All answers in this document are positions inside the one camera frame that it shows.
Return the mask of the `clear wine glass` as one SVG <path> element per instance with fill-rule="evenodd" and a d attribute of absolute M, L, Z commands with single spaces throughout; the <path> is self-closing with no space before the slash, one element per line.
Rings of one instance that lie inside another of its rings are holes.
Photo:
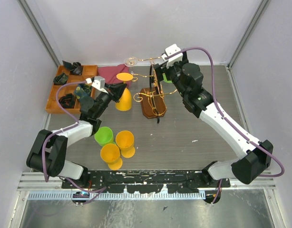
<path fill-rule="evenodd" d="M 134 67 L 138 62 L 136 57 L 128 57 L 124 59 L 124 64 L 128 67 L 129 73 L 132 74 L 132 67 Z"/>

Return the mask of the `gold wire glass rack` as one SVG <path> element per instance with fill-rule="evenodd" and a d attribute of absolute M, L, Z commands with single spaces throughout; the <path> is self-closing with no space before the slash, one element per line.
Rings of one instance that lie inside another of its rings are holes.
<path fill-rule="evenodd" d="M 163 117 L 167 111 L 167 107 L 164 101 L 165 95 L 171 95 L 177 92 L 177 89 L 173 92 L 164 93 L 163 87 L 160 82 L 157 81 L 153 65 L 154 60 L 160 57 L 149 59 L 138 59 L 138 62 L 150 62 L 149 75 L 142 75 L 132 73 L 134 76 L 133 81 L 137 81 L 137 76 L 149 79 L 149 88 L 143 88 L 139 93 L 134 94 L 133 99 L 141 104 L 142 113 L 147 119 L 156 119 L 157 123 L 160 123 L 160 118 Z"/>

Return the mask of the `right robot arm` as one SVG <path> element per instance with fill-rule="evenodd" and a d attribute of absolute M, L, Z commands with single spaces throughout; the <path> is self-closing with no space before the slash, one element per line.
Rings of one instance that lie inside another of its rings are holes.
<path fill-rule="evenodd" d="M 250 184 L 271 163 L 273 145 L 269 140 L 260 141 L 249 134 L 220 106 L 213 96 L 203 88 L 199 65 L 189 63 L 186 53 L 168 58 L 161 55 L 162 64 L 154 66 L 158 79 L 170 80 L 182 97 L 185 108 L 212 127 L 232 148 L 237 158 L 229 161 L 214 161 L 202 172 L 207 187 L 215 186 L 220 179 L 236 178 Z"/>

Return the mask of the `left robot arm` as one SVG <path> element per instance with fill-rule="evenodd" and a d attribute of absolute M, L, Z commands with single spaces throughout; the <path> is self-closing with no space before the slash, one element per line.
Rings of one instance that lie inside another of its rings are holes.
<path fill-rule="evenodd" d="M 80 117 L 74 124 L 55 131 L 39 131 L 26 160 L 26 165 L 49 177 L 62 177 L 78 188 L 89 183 L 88 169 L 66 160 L 67 148 L 81 139 L 94 135 L 100 127 L 100 116 L 111 101 L 119 102 L 126 89 L 125 83 L 103 83 L 96 98 L 84 96 L 80 100 Z"/>

